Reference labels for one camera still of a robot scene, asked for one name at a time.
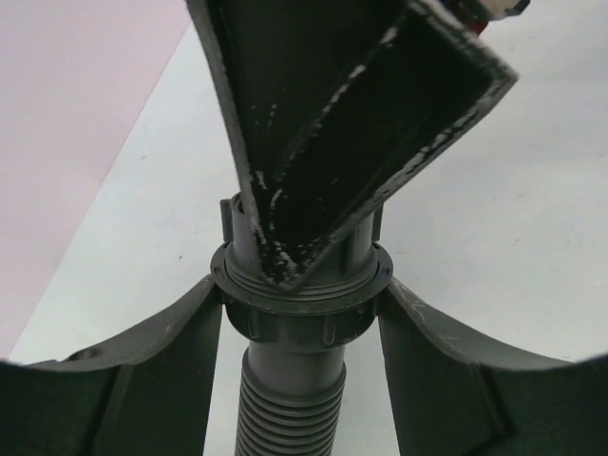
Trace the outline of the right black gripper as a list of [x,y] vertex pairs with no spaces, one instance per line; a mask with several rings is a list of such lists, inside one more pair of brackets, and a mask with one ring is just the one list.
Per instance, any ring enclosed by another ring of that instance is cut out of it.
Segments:
[[481,34],[489,22],[520,15],[530,0],[446,0],[446,8],[466,27]]

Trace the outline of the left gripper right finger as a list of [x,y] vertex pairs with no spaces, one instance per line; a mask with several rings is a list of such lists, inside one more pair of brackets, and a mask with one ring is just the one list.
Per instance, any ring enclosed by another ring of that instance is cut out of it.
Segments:
[[572,363],[518,349],[397,280],[379,328],[401,454],[606,454],[606,355]]

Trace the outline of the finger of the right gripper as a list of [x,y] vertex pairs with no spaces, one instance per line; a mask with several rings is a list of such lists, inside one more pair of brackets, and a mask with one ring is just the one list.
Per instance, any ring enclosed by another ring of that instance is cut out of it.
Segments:
[[446,1],[190,1],[262,277],[292,289],[517,72]]

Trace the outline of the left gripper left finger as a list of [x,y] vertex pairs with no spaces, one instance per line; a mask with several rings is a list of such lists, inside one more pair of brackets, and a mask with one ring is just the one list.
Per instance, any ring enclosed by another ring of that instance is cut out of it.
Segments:
[[201,455],[221,308],[206,276],[63,361],[1,364],[4,455]]

